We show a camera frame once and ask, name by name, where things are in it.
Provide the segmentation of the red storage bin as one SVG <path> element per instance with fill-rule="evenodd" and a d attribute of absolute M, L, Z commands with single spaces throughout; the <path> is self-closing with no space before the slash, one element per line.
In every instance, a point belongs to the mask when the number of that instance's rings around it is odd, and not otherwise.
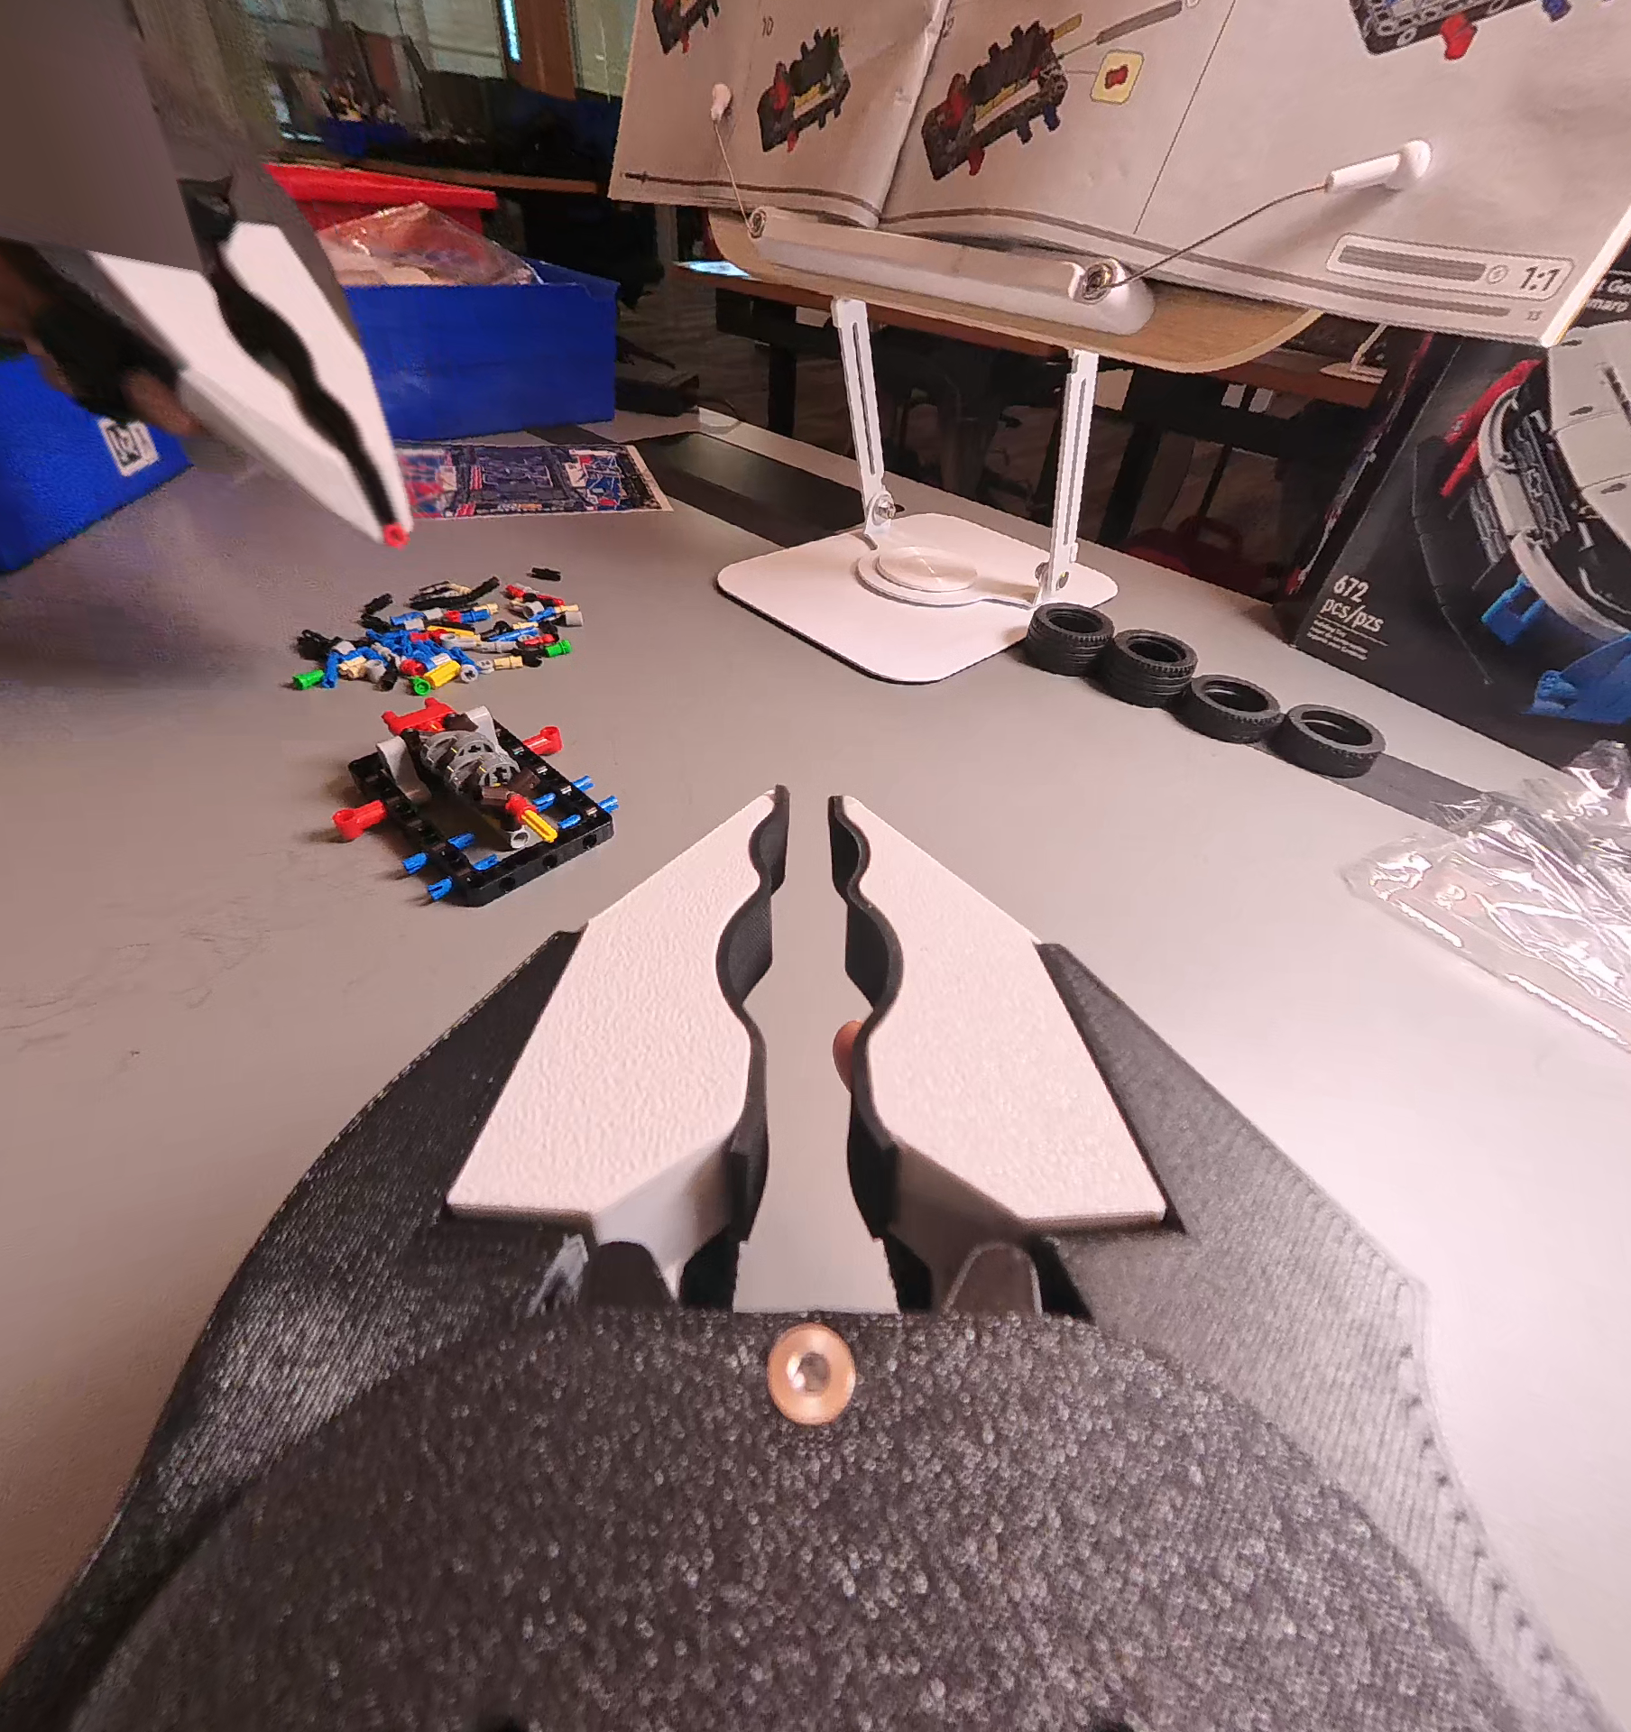
<path fill-rule="evenodd" d="M 391 206 L 428 204 L 481 232 L 498 195 L 483 185 L 312 161 L 267 161 L 272 180 L 312 229 L 336 227 Z"/>

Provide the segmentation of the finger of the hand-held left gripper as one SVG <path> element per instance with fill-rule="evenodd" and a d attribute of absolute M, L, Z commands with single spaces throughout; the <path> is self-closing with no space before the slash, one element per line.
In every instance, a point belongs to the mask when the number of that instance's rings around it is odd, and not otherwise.
<path fill-rule="evenodd" d="M 263 447 L 355 527 L 408 527 L 393 437 L 362 345 L 282 227 L 235 221 L 218 244 L 222 311 L 284 398 L 263 411 Z"/>
<path fill-rule="evenodd" d="M 88 272 L 111 309 L 173 364 L 178 392 L 197 420 L 302 488 L 263 447 L 263 411 L 284 398 L 238 347 L 212 277 L 99 249 L 88 253 Z M 357 531 L 381 539 L 381 527 Z"/>

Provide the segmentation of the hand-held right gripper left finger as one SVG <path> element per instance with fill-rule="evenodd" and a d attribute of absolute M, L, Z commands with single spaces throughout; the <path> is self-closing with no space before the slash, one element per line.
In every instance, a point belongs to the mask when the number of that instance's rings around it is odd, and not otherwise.
<path fill-rule="evenodd" d="M 588 920 L 449 1192 L 455 1215 L 635 1243 L 731 1305 L 765 1189 L 765 1042 L 789 794 L 761 792 Z"/>

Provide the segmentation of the black rubber tire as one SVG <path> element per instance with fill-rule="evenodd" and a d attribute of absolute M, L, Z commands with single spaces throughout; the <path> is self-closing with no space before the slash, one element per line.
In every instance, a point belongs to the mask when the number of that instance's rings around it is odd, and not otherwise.
<path fill-rule="evenodd" d="M 1097 687 L 1133 706 L 1169 708 L 1193 681 L 1197 651 L 1172 634 L 1129 629 L 1110 636 L 1092 676 Z"/>
<path fill-rule="evenodd" d="M 1024 629 L 1020 651 L 1028 664 L 1061 678 L 1088 678 L 1114 638 L 1107 612 L 1086 604 L 1045 602 Z"/>
<path fill-rule="evenodd" d="M 1332 704 L 1293 704 L 1268 734 L 1287 764 L 1334 781 L 1364 777 L 1385 751 L 1383 732 Z"/>
<path fill-rule="evenodd" d="M 1184 726 L 1232 745 L 1259 745 L 1285 715 L 1278 698 L 1255 681 L 1225 674 L 1195 676 L 1172 704 Z"/>

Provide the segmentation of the lego set box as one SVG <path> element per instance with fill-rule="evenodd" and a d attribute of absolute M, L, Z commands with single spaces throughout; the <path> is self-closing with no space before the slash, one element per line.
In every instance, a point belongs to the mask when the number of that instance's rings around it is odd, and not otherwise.
<path fill-rule="evenodd" d="M 1556 343 L 1434 336 L 1387 383 L 1291 640 L 1548 764 L 1631 755 L 1631 238 Z"/>

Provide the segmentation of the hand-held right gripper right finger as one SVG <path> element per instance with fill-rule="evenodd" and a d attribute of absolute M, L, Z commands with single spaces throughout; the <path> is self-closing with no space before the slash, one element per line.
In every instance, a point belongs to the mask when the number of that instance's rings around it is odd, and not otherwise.
<path fill-rule="evenodd" d="M 900 1305 L 943 1305 L 979 1249 L 1078 1305 L 1065 1234 L 1155 1230 L 1169 1198 L 1063 999 L 1043 941 L 859 798 L 827 802 L 845 972 L 847 1179 Z"/>

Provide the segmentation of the black lego frame assembly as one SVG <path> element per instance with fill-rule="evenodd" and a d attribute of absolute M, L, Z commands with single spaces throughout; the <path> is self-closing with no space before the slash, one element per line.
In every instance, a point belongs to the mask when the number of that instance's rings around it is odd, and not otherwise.
<path fill-rule="evenodd" d="M 381 723 L 381 740 L 347 766 L 353 800 L 331 826 L 340 841 L 393 830 L 408 847 L 402 873 L 428 901 L 494 903 L 614 833 L 616 800 L 556 764 L 564 736 L 552 725 L 522 738 L 485 706 L 438 698 L 387 710 Z M 513 849 L 498 824 L 505 792 L 535 798 L 562 839 Z"/>

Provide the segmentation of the white book stand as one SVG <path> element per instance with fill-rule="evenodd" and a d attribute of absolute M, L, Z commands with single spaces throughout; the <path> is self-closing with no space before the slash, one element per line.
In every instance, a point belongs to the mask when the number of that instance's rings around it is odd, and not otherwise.
<path fill-rule="evenodd" d="M 768 264 L 823 266 L 838 279 L 828 311 L 845 375 L 862 524 L 725 567 L 718 587 L 727 597 L 864 674 L 932 683 L 1020 640 L 1045 602 L 1114 595 L 1110 578 L 1078 563 L 1078 512 L 1099 339 L 1140 332 L 1155 309 L 1139 274 L 1114 259 L 1080 264 L 1058 253 L 885 236 L 768 204 L 748 212 L 744 232 Z M 1078 334 L 1067 349 L 1045 550 L 952 514 L 900 514 L 870 345 L 868 306 L 883 304 L 887 292 L 926 292 L 962 309 L 1018 319 L 1054 315 Z"/>

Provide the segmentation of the clear plastic bag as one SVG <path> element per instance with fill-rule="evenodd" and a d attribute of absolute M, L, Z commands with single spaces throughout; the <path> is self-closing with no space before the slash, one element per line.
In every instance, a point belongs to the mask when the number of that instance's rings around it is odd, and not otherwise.
<path fill-rule="evenodd" d="M 1443 805 L 1347 886 L 1631 1051 L 1631 755 L 1597 741 L 1512 790 Z"/>

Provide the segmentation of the pile of small lego pieces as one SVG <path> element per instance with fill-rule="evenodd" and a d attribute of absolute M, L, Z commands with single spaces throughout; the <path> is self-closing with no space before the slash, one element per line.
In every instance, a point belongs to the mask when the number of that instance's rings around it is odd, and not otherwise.
<path fill-rule="evenodd" d="M 569 655 L 569 634 L 584 621 L 556 569 L 530 569 L 526 582 L 436 582 L 404 599 L 379 593 L 362 604 L 349 632 L 300 631 L 295 653 L 302 666 L 285 678 L 285 687 L 336 689 L 355 681 L 440 696 Z"/>

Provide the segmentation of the instruction booklet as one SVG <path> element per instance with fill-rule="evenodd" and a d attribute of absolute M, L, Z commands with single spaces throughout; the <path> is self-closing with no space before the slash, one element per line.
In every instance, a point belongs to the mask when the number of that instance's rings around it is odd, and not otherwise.
<path fill-rule="evenodd" d="M 641 3 L 611 193 L 1093 328 L 1163 279 L 1550 343 L 1631 236 L 1631 1 Z"/>

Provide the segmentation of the wooden table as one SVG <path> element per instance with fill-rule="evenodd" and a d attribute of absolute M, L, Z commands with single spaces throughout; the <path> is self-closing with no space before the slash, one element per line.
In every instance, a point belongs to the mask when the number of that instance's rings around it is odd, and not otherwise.
<path fill-rule="evenodd" d="M 704 261 L 674 262 L 674 272 L 716 291 L 716 324 L 727 334 L 757 341 L 772 351 L 787 351 L 793 358 L 838 353 L 838 345 L 830 338 L 828 294 L 819 289 L 770 283 L 750 274 L 725 274 L 708 268 Z M 874 307 L 870 323 L 949 341 L 969 341 L 1037 360 L 1054 362 L 1065 356 L 1063 347 L 1058 343 L 964 326 L 952 319 L 919 311 Z M 1360 366 L 1349 369 L 1341 364 L 1321 364 L 1319 360 L 1321 356 L 1317 354 L 1279 347 L 1246 362 L 1208 364 L 1199 369 L 1185 368 L 1182 373 L 1208 375 L 1232 385 L 1263 386 L 1358 409 L 1373 400 L 1373 392 L 1385 379 L 1381 368 Z"/>

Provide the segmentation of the sticker sheet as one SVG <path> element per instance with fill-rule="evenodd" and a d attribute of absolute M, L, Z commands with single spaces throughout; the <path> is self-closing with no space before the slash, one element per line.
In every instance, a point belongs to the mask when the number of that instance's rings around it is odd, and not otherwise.
<path fill-rule="evenodd" d="M 673 507 L 631 445 L 406 445 L 396 462 L 419 522 Z"/>

